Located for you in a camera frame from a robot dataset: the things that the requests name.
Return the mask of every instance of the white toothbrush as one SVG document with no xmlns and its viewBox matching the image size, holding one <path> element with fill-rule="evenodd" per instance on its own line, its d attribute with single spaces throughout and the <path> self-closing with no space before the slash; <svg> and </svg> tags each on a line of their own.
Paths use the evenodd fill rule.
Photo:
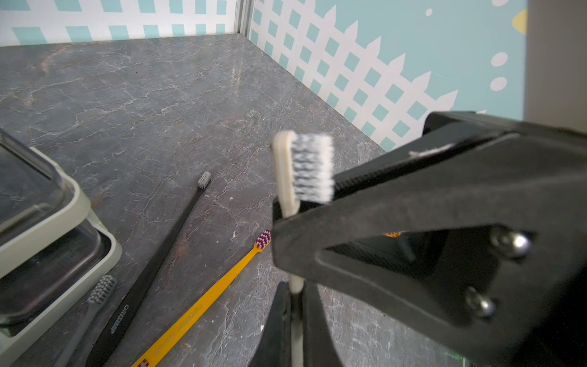
<svg viewBox="0 0 587 367">
<path fill-rule="evenodd" d="M 300 201 L 326 204 L 334 195 L 332 138 L 323 134 L 282 131 L 273 138 L 277 196 L 283 218 L 299 211 Z M 292 305 L 299 301 L 303 278 L 289 275 Z M 303 367 L 301 310 L 294 306 L 291 322 L 292 367 Z"/>
</svg>

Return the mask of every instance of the screw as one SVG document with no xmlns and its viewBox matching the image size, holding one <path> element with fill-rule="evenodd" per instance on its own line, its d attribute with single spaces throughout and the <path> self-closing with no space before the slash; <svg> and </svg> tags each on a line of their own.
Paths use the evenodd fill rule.
<svg viewBox="0 0 587 367">
<path fill-rule="evenodd" d="M 465 291 L 465 302 L 475 316 L 490 317 L 495 312 L 495 303 L 471 286 Z"/>
<path fill-rule="evenodd" d="M 490 239 L 492 245 L 508 258 L 523 257 L 528 254 L 532 242 L 522 233 L 504 227 L 493 227 Z"/>
</svg>

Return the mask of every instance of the gray marble surface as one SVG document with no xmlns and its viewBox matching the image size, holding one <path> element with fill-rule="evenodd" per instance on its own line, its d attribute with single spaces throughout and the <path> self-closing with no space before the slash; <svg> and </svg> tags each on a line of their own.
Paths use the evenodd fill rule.
<svg viewBox="0 0 587 367">
<path fill-rule="evenodd" d="M 123 246 L 120 280 L 73 356 L 93 341 L 192 195 L 190 215 L 107 366 L 130 366 L 271 227 L 268 149 L 281 129 L 334 136 L 336 169 L 383 150 L 239 35 L 0 48 L 0 126 L 57 161 Z M 257 255 L 160 366 L 245 366 L 285 274 Z M 322 289 L 347 366 L 457 366 L 447 350 L 349 296 Z M 50 366 L 80 301 L 14 366 Z"/>
</svg>

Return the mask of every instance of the gray panel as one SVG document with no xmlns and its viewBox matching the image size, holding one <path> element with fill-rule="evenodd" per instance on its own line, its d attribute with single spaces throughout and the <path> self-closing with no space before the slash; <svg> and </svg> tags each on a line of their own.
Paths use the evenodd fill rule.
<svg viewBox="0 0 587 367">
<path fill-rule="evenodd" d="M 587 132 L 586 18 L 585 1 L 529 2 L 525 120 Z"/>
</svg>

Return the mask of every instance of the gray bristles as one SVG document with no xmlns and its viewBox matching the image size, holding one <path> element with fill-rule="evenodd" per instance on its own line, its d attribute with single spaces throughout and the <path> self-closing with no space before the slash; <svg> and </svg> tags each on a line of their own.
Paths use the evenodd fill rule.
<svg viewBox="0 0 587 367">
<path fill-rule="evenodd" d="M 202 174 L 202 177 L 198 180 L 198 187 L 201 189 L 206 188 L 210 183 L 210 172 L 206 171 Z"/>
<path fill-rule="evenodd" d="M 108 299 L 108 296 L 114 291 L 116 278 L 111 275 L 104 275 L 94 287 L 87 301 L 91 304 L 101 304 Z"/>
</svg>

